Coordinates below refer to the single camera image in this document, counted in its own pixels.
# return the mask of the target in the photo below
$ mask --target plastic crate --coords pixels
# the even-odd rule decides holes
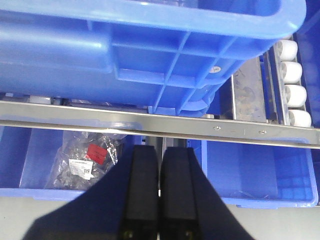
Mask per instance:
[[[226,204],[276,209],[318,203],[310,149],[204,140],[188,143]]]
[[[304,0],[3,0],[0,92],[201,116],[305,14]]]
[[[0,196],[32,197],[36,200],[70,201],[83,191],[45,189],[63,131],[0,127]],[[128,135],[124,151],[142,143]]]

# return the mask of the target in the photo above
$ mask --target plastic bag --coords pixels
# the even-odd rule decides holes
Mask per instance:
[[[65,131],[46,187],[87,190],[118,162],[121,147],[103,133]]]

